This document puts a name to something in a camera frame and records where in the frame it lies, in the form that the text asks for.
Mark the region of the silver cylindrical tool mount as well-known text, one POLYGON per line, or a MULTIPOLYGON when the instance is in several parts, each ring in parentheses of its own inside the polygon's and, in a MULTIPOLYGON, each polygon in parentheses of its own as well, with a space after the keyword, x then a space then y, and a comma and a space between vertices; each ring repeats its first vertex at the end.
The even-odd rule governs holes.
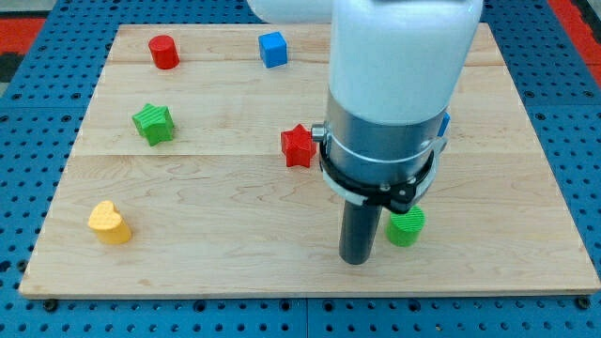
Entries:
POLYGON ((324 124, 313 130, 324 181, 355 206, 407 213, 436 177, 445 117, 442 111, 417 123, 372 122, 329 95, 324 124))

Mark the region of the blue block behind arm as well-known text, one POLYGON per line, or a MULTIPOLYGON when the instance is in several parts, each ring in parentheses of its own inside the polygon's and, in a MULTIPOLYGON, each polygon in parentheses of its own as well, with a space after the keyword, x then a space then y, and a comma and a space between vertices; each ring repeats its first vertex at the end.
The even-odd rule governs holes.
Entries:
POLYGON ((440 127, 439 127, 438 137, 442 137, 445 134, 445 132, 447 131, 448 126, 450 124, 450 121, 451 121, 451 116, 448 112, 446 112, 444 114, 444 117, 443 117, 440 127))

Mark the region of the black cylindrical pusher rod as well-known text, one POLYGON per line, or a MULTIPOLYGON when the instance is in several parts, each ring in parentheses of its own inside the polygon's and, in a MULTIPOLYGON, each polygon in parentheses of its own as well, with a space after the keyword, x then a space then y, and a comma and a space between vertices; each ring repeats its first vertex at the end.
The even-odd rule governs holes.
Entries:
POLYGON ((357 206, 345 202, 339 238, 339 255, 351 265, 369 258, 378 229, 382 206, 357 206))

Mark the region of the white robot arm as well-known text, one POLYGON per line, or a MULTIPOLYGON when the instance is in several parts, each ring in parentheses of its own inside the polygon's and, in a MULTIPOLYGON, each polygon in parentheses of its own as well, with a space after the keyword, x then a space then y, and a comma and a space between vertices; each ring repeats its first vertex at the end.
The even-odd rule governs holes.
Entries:
POLYGON ((327 184, 345 201, 339 254, 370 256, 383 210, 405 214, 432 185, 445 114, 482 0, 250 0, 266 23, 331 28, 325 119, 312 127, 327 184))

